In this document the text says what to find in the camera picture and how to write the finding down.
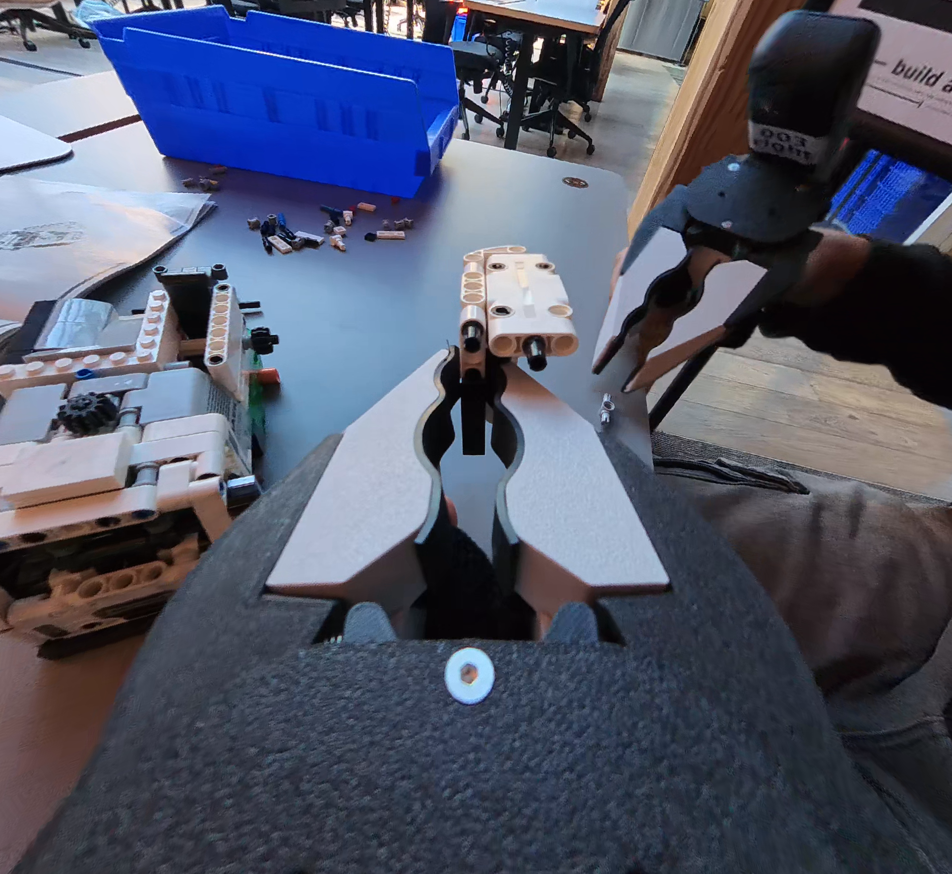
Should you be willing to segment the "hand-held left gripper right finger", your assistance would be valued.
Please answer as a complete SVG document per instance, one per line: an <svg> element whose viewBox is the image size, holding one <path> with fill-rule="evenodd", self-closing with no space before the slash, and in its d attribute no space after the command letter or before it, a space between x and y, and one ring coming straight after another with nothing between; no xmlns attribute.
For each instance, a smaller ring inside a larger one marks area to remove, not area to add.
<svg viewBox="0 0 952 874"><path fill-rule="evenodd" d="M595 428L517 365L495 375L493 563L505 591L553 619L570 603L670 581Z"/></svg>

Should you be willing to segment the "white flat board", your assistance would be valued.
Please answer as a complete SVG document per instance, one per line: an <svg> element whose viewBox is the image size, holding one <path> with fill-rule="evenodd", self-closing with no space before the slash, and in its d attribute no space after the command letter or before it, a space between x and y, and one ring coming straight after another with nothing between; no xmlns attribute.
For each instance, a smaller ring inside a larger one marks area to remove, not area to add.
<svg viewBox="0 0 952 874"><path fill-rule="evenodd" d="M70 144L1 117L1 175L45 166L71 157Z"/></svg>

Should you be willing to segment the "blue plastic bin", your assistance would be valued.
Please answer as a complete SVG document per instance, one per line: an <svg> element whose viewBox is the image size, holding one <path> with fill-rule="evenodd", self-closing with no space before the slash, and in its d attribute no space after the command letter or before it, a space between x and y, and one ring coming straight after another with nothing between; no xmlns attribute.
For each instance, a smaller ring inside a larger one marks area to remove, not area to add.
<svg viewBox="0 0 952 874"><path fill-rule="evenodd" d="M459 120L447 45L220 5L91 27L172 158L410 199Z"/></svg>

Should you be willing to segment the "black framed sign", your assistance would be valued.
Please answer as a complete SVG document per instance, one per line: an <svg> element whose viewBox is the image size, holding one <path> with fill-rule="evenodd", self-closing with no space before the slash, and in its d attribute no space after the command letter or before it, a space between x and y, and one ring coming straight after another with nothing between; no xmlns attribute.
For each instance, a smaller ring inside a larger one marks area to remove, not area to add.
<svg viewBox="0 0 952 874"><path fill-rule="evenodd" d="M951 0L807 0L804 7L866 18L881 37L859 100L876 142L946 154L951 142Z"/></svg>

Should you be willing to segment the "lego instruction booklet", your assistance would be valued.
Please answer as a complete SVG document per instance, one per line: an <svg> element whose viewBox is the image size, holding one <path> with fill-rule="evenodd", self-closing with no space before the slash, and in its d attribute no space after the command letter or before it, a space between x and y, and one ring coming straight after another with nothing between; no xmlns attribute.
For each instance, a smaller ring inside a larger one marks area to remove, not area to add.
<svg viewBox="0 0 952 874"><path fill-rule="evenodd" d="M79 297L148 261L215 206L204 193L3 179L2 330L21 324L36 301Z"/></svg>

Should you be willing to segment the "person's right hand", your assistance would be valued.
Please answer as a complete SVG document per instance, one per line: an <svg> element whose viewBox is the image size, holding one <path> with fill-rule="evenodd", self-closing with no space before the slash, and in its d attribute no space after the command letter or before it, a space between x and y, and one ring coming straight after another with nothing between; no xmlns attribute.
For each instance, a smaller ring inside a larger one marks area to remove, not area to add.
<svg viewBox="0 0 952 874"><path fill-rule="evenodd" d="M800 280L787 294L787 300L796 306L819 307L835 299L863 270L871 253L870 240L861 235L821 228L819 236Z"/></svg>

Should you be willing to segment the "person's leg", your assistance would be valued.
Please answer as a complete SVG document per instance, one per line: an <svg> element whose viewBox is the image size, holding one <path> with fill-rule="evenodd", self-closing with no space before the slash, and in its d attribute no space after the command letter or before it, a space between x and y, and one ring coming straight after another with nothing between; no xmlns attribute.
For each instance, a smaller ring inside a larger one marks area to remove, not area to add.
<svg viewBox="0 0 952 874"><path fill-rule="evenodd" d="M950 505L726 459L654 464L768 593L928 870L950 872Z"/></svg>

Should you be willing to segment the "white lego panel assembly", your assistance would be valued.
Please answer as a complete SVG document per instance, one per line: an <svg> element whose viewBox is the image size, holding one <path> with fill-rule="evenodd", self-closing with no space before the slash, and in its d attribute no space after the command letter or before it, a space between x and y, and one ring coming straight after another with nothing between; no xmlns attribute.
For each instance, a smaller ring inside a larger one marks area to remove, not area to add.
<svg viewBox="0 0 952 874"><path fill-rule="evenodd" d="M564 283L553 262L522 246L464 255L458 359L462 452L483 455L496 368L523 359L532 371L578 348Z"/></svg>

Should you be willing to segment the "pile of small lego pieces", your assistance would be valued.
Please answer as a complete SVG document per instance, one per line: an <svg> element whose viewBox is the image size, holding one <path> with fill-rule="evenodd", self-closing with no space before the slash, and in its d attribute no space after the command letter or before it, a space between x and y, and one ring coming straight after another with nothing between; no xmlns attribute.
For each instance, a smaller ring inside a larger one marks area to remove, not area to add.
<svg viewBox="0 0 952 874"><path fill-rule="evenodd" d="M317 232L292 229L287 216L281 213L248 217L246 225L249 231L259 235L268 254L291 254L324 246L346 252L349 234L352 228L359 225L359 216L375 214L377 207L373 203L360 202L345 207L322 205L319 210L325 214L326 220ZM406 241L408 233L412 232L415 226L416 220L412 216L385 218L374 229L369 229L363 235L363 240L371 244Z"/></svg>

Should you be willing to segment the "black office chair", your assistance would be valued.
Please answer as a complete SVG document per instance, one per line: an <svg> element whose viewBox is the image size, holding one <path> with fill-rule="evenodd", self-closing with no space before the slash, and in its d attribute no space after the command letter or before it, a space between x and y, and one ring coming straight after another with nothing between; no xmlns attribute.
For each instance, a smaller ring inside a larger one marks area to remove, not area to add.
<svg viewBox="0 0 952 874"><path fill-rule="evenodd" d="M569 139L579 137L588 145L587 154L594 153L591 136L563 114L562 106L576 104L583 109L584 119L591 119L590 103L594 99L609 33L631 1L617 0L592 44L576 33L566 33L559 39L545 37L542 41L539 59L531 69L529 106L521 128L525 132L548 133L548 157L555 157L555 137L560 133Z"/></svg>

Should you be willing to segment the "blue shelf bin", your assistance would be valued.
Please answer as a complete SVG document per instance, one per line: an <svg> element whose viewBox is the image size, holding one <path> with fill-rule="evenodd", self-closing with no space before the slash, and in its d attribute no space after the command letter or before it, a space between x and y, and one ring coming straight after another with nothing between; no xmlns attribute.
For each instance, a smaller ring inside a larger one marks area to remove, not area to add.
<svg viewBox="0 0 952 874"><path fill-rule="evenodd" d="M871 240L904 245L950 191L945 178L869 150L834 195L823 223Z"/></svg>

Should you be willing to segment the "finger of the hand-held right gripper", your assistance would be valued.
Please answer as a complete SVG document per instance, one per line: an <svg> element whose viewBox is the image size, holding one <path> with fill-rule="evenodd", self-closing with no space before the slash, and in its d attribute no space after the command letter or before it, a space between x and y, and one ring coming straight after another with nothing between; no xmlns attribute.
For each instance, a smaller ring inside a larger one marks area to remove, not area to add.
<svg viewBox="0 0 952 874"><path fill-rule="evenodd" d="M647 241L632 242L634 256L620 273L602 322L592 372L600 375L634 336L631 376L661 376L700 353L700 335L675 333L675 324L700 302L691 274L691 253L682 235L660 227Z"/></svg>
<svg viewBox="0 0 952 874"><path fill-rule="evenodd" d="M646 315L634 330L635 367L623 392L650 388L659 378L720 341L727 321L768 274L747 260L714 249L692 249L684 263L652 288Z"/></svg>

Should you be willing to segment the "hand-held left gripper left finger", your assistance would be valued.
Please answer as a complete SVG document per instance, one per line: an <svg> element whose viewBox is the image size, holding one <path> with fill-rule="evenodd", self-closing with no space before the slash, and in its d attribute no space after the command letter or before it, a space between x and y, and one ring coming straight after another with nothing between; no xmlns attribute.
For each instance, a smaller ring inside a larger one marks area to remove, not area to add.
<svg viewBox="0 0 952 874"><path fill-rule="evenodd" d="M398 626L424 594L456 434L458 350L439 350L341 436L266 583L279 595L381 606Z"/></svg>

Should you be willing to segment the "black metal stand leg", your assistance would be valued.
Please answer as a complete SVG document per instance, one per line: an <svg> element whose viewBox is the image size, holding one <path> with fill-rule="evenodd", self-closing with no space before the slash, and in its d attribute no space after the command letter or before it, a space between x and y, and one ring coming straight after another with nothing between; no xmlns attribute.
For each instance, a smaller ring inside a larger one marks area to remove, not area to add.
<svg viewBox="0 0 952 874"><path fill-rule="evenodd" d="M704 370L718 349L719 345L717 344L704 347L695 356L688 359L683 367L678 370L671 384L667 386L649 411L649 432L651 434L659 428L661 422L671 412L674 405L678 403L684 395L684 392L687 391L698 375Z"/></svg>

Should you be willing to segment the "background desk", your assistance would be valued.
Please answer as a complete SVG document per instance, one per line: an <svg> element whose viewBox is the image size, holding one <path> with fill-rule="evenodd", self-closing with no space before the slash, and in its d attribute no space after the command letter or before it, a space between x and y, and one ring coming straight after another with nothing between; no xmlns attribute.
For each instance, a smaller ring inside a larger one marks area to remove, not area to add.
<svg viewBox="0 0 952 874"><path fill-rule="evenodd" d="M514 151L522 130L536 41L565 35L568 41L578 44L584 38L600 34L606 15L598 10L574 9L539 0L464 0L463 5L469 14L485 15L488 20L499 22L503 30L522 36L517 47L504 137L505 149Z"/></svg>

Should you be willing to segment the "wooden post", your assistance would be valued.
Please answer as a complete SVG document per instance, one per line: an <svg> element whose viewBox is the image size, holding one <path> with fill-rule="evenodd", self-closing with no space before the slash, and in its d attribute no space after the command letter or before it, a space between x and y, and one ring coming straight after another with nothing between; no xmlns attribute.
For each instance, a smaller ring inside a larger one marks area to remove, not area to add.
<svg viewBox="0 0 952 874"><path fill-rule="evenodd" d="M628 214L632 236L673 187L727 154L746 152L746 73L774 20L805 0L713 0L680 92Z"/></svg>

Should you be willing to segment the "lego truck model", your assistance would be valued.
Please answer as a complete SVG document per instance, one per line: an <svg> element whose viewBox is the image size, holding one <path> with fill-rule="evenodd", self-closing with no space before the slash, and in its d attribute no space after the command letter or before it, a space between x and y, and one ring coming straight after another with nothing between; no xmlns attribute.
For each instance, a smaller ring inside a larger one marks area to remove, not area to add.
<svg viewBox="0 0 952 874"><path fill-rule="evenodd" d="M2 633L58 660L145 631L261 494L263 357L223 264L141 309L37 300L2 324Z"/></svg>

